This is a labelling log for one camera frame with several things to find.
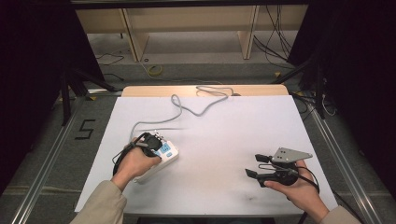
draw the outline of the white table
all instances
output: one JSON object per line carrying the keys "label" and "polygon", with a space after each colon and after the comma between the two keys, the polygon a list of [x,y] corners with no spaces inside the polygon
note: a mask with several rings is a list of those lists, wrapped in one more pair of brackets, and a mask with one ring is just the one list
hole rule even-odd
{"label": "white table", "polygon": [[[260,86],[246,86],[246,90],[257,87]],[[236,88],[244,95],[239,86]],[[148,89],[160,90],[161,87]],[[218,98],[180,96],[182,104],[194,111],[201,111]],[[98,183],[111,178],[111,159],[127,144],[136,122],[168,119],[177,111],[169,96],[119,98],[76,211],[82,208]],[[302,211],[283,194],[260,188],[259,183],[245,173],[245,168],[272,173],[260,170],[254,155],[274,155],[279,147],[312,153],[314,157],[305,162],[318,179],[320,196],[330,209],[337,205],[291,96],[229,97],[199,118],[183,111],[178,119],[165,124],[138,125],[134,136],[145,129],[161,128],[172,129],[159,132],[178,147],[179,158],[144,184],[131,182],[127,186],[123,192],[128,198],[125,213],[159,217],[299,215]]]}

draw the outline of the white cable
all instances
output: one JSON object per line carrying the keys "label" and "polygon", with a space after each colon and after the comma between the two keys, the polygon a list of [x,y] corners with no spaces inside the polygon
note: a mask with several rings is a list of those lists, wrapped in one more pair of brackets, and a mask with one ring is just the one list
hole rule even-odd
{"label": "white cable", "polygon": [[217,94],[224,95],[224,97],[222,97],[221,99],[219,99],[219,100],[217,100],[217,101],[215,101],[215,102],[212,102],[212,103],[210,103],[209,105],[207,105],[201,113],[193,112],[191,109],[187,108],[186,106],[183,106],[183,105],[181,104],[180,98],[179,98],[176,94],[173,94],[173,95],[171,96],[171,102],[172,102],[173,105],[178,106],[178,108],[179,108],[178,114],[177,114],[176,116],[170,118],[170,119],[165,119],[165,120],[159,120],[159,121],[138,121],[138,122],[134,125],[134,127],[132,128],[131,134],[130,134],[130,136],[129,136],[129,139],[132,140],[132,138],[133,138],[133,136],[134,136],[134,129],[136,128],[136,126],[137,126],[138,124],[142,124],[142,123],[144,123],[144,124],[165,123],[165,122],[168,122],[168,121],[171,121],[171,120],[174,120],[174,119],[177,119],[178,117],[180,117],[180,115],[181,115],[182,112],[183,112],[183,109],[190,111],[190,112],[191,112],[194,116],[196,116],[196,117],[201,117],[212,105],[215,105],[215,104],[217,104],[217,103],[219,103],[219,102],[221,102],[221,101],[225,101],[225,100],[228,98],[228,95],[227,95],[226,93],[224,93],[224,92],[220,92],[220,91],[209,91],[209,90],[205,90],[205,88],[208,88],[208,89],[215,89],[215,90],[231,90],[231,92],[232,92],[232,94],[233,94],[233,89],[232,89],[232,88],[229,88],[229,87],[220,87],[220,88],[219,88],[219,87],[210,87],[210,86],[196,86],[196,89],[199,90],[199,91],[206,91],[206,92],[209,92],[209,93],[217,93]]}

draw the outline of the sleeve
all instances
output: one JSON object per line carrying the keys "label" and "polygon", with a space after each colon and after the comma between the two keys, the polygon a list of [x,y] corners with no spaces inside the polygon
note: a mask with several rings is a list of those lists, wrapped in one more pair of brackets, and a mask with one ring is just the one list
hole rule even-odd
{"label": "sleeve", "polygon": [[84,204],[71,224],[114,223],[121,224],[126,198],[113,182],[101,182]]}
{"label": "sleeve", "polygon": [[320,224],[337,223],[358,224],[360,222],[342,206],[334,208],[329,214],[327,214],[325,218],[320,221]]}

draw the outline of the cable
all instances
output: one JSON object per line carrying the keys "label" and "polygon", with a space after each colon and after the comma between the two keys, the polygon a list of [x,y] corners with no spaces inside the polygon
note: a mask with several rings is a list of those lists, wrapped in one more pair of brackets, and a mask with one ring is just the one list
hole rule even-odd
{"label": "cable", "polygon": [[116,74],[113,73],[104,73],[104,76],[113,76],[113,77],[117,77],[119,80],[124,81],[125,79],[123,79],[122,77],[117,76]]}
{"label": "cable", "polygon": [[326,109],[326,105],[324,105],[324,98],[325,98],[325,97],[326,97],[326,94],[323,94],[323,97],[322,97],[323,109],[324,109],[324,111],[326,111],[326,113],[327,113],[328,115],[334,116],[337,110],[334,109],[334,111],[333,111],[332,113],[330,113],[330,112]]}
{"label": "cable", "polygon": [[183,106],[183,105],[181,104],[180,98],[179,98],[176,94],[173,94],[173,95],[171,96],[171,102],[172,102],[173,105],[176,105],[176,106],[179,108],[178,114],[175,115],[174,117],[170,118],[170,119],[165,119],[165,120],[158,120],[158,121],[138,121],[138,122],[134,125],[134,127],[132,128],[131,134],[130,134],[130,138],[129,138],[129,139],[132,139],[132,138],[133,138],[133,136],[134,136],[134,129],[136,128],[136,126],[137,126],[138,124],[141,124],[141,123],[145,123],[145,124],[165,123],[165,122],[168,122],[168,121],[171,121],[171,120],[174,120],[174,119],[177,119],[178,117],[180,117],[180,115],[181,115],[182,112],[183,112],[183,109],[190,111],[190,112],[191,112],[194,116],[196,116],[196,117],[201,117],[212,105],[215,105],[215,104],[217,104],[217,103],[219,103],[219,102],[221,102],[221,101],[224,101],[224,100],[226,100],[226,99],[228,98],[228,95],[227,95],[226,93],[223,93],[223,92],[220,92],[220,91],[208,91],[208,90],[204,90],[204,88],[217,89],[217,90],[224,90],[224,89],[227,89],[227,90],[231,90],[232,93],[233,93],[233,89],[232,89],[232,88],[216,88],[216,87],[208,87],[208,86],[196,86],[196,89],[199,90],[199,91],[206,91],[206,92],[209,92],[209,93],[218,93],[218,94],[224,95],[224,97],[222,97],[222,98],[218,99],[217,101],[212,102],[212,103],[210,103],[209,105],[207,105],[201,113],[193,112],[191,109],[187,108],[186,106]]}
{"label": "cable", "polygon": [[265,48],[265,49],[262,49],[262,51],[266,52],[267,50],[269,50],[269,51],[271,51],[273,54],[270,54],[270,53],[266,52],[267,54],[269,54],[269,55],[271,55],[271,56],[274,56],[274,57],[277,57],[277,58],[280,58],[280,59],[282,59],[282,60],[284,60],[284,61],[287,60],[286,58],[282,57],[280,54],[276,53],[274,50],[268,48],[268,46],[264,45],[264,44],[259,40],[259,38],[257,38],[257,36],[254,35],[253,37],[254,37],[254,40],[258,41],[258,42],[260,43],[260,45],[261,45],[262,47]]}
{"label": "cable", "polygon": [[100,57],[98,57],[98,58],[96,58],[96,59],[101,59],[101,58],[103,58],[105,55],[110,55],[110,56],[113,56],[113,57],[118,57],[118,58],[120,58],[120,59],[118,59],[118,60],[116,60],[116,61],[114,61],[114,62],[112,62],[112,63],[102,63],[102,65],[111,65],[111,64],[113,64],[113,63],[117,63],[117,62],[121,61],[122,59],[124,59],[124,56],[122,56],[122,55],[114,55],[114,54],[111,54],[111,53],[105,53],[105,54],[103,54],[102,56],[100,56]]}
{"label": "cable", "polygon": [[161,81],[172,81],[172,82],[181,82],[181,81],[198,81],[198,82],[202,82],[202,83],[216,83],[216,84],[220,84],[223,85],[221,82],[219,81],[204,81],[204,80],[200,80],[200,79],[194,79],[194,78],[185,78],[185,79],[166,79],[166,78],[160,78],[160,77],[153,77],[150,72],[148,71],[148,69],[145,67],[145,65],[143,65],[140,61],[139,61],[140,65],[142,65],[142,67],[145,69],[146,74],[148,75],[149,78],[154,79],[154,80],[161,80]]}

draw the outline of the wire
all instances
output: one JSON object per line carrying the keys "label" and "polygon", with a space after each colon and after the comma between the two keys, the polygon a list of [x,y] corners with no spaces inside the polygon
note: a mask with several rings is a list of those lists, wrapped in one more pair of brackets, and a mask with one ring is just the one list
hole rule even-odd
{"label": "wire", "polygon": [[301,168],[301,169],[307,170],[307,171],[314,177],[316,183],[314,183],[312,180],[310,180],[310,179],[308,179],[308,178],[306,178],[306,177],[304,177],[304,176],[302,176],[302,175],[298,175],[301,179],[303,179],[303,180],[305,180],[306,182],[308,182],[308,183],[310,183],[311,185],[313,185],[313,186],[317,189],[318,193],[320,193],[319,182],[318,182],[318,180],[317,180],[317,177],[314,175],[314,173],[312,173],[312,171],[310,171],[308,168],[303,167],[303,166],[297,166],[297,168],[298,168],[298,169]]}
{"label": "wire", "polygon": [[208,88],[208,89],[217,89],[217,90],[225,90],[225,89],[227,89],[227,90],[231,90],[232,93],[233,93],[233,89],[232,89],[232,88],[217,88],[217,87],[209,87],[209,86],[196,86],[196,89],[199,90],[199,91],[206,91],[206,92],[209,92],[209,93],[218,93],[218,94],[224,95],[224,97],[222,97],[222,98],[218,99],[217,101],[212,102],[212,103],[210,103],[209,105],[207,105],[201,113],[193,112],[191,109],[187,108],[186,106],[183,106],[183,105],[181,104],[180,98],[179,98],[176,94],[173,94],[173,95],[171,96],[171,102],[172,102],[173,105],[176,105],[176,106],[179,108],[178,114],[175,115],[174,117],[170,118],[170,119],[165,119],[165,120],[158,120],[158,121],[138,121],[138,122],[134,125],[134,127],[132,128],[132,130],[131,130],[130,139],[133,138],[133,136],[134,136],[134,129],[136,128],[136,126],[137,126],[138,124],[142,124],[142,123],[145,123],[145,124],[165,123],[165,122],[168,122],[168,121],[171,121],[171,120],[174,120],[174,119],[177,119],[178,117],[180,117],[180,115],[181,115],[182,112],[183,112],[183,109],[190,111],[190,112],[191,112],[194,116],[196,116],[196,117],[201,117],[212,105],[215,105],[215,104],[217,104],[217,103],[219,103],[219,102],[221,102],[221,101],[225,101],[225,100],[228,98],[228,95],[227,95],[226,93],[224,93],[224,92],[220,92],[220,91],[208,91],[208,90],[205,90],[205,88]]}
{"label": "wire", "polygon": [[114,54],[111,54],[111,53],[105,53],[105,54],[103,54],[102,56],[100,56],[100,57],[98,57],[96,59],[101,59],[101,58],[103,58],[106,55],[110,55],[110,56],[117,57],[117,58],[120,58],[120,59],[118,59],[118,60],[116,60],[116,61],[114,61],[112,63],[101,63],[102,65],[111,65],[113,63],[117,63],[117,62],[121,61],[122,59],[124,59],[124,56],[122,56],[122,55],[114,55]]}
{"label": "wire", "polygon": [[149,78],[154,79],[154,80],[161,80],[161,81],[172,81],[172,82],[182,82],[182,81],[198,81],[198,82],[202,82],[202,83],[216,83],[216,84],[220,84],[223,85],[221,82],[219,81],[204,81],[204,80],[200,80],[200,79],[194,79],[194,78],[185,78],[185,79],[166,79],[166,78],[160,78],[160,77],[153,77],[150,72],[148,71],[148,69],[145,67],[145,65],[143,65],[140,61],[139,61],[140,65],[142,65],[142,67],[145,69],[146,74],[148,75]]}
{"label": "wire", "polygon": [[326,109],[326,105],[324,104],[324,98],[325,98],[325,97],[326,97],[326,94],[323,94],[323,97],[322,97],[323,109],[324,109],[324,111],[326,111],[326,113],[327,113],[328,115],[334,116],[337,110],[334,109],[334,111],[333,111],[332,113],[330,113],[330,112]]}
{"label": "wire", "polygon": [[254,40],[256,40],[257,42],[259,42],[260,45],[261,45],[263,48],[265,48],[265,49],[262,49],[262,51],[265,52],[265,51],[269,50],[269,51],[271,51],[273,54],[270,54],[270,53],[266,52],[267,54],[269,54],[269,55],[271,55],[271,56],[274,56],[274,57],[277,57],[277,58],[280,58],[280,59],[282,59],[282,60],[284,60],[284,61],[287,60],[286,58],[282,57],[280,54],[276,53],[274,50],[268,48],[268,46],[264,45],[264,44],[259,40],[259,38],[257,38],[257,36],[254,35],[253,37],[254,37]]}
{"label": "wire", "polygon": [[104,76],[113,76],[113,77],[117,77],[119,80],[124,81],[125,79],[123,79],[122,77],[117,76],[116,74],[113,73],[104,73]]}
{"label": "wire", "polygon": [[309,111],[309,113],[305,116],[305,118],[303,119],[303,122],[309,117],[309,115],[311,115],[311,113],[315,110],[315,108],[312,108],[311,111]]}

